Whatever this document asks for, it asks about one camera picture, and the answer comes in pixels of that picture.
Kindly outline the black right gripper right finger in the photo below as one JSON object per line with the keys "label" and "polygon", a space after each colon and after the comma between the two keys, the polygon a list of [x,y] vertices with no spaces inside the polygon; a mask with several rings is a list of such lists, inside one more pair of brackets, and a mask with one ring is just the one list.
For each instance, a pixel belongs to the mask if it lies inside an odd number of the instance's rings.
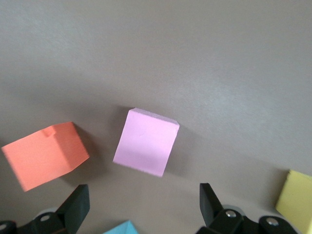
{"label": "black right gripper right finger", "polygon": [[205,226],[198,234],[295,234],[286,220],[277,216],[262,216],[254,222],[233,208],[224,208],[209,183],[199,186],[200,211]]}

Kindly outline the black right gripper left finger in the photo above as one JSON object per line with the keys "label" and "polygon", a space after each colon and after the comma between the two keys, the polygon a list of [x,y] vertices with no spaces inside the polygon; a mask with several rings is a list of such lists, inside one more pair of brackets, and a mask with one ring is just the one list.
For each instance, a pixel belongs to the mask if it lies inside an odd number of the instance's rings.
{"label": "black right gripper left finger", "polygon": [[78,185],[54,212],[38,215],[29,223],[17,227],[16,222],[0,222],[2,234],[75,234],[90,211],[89,187]]}

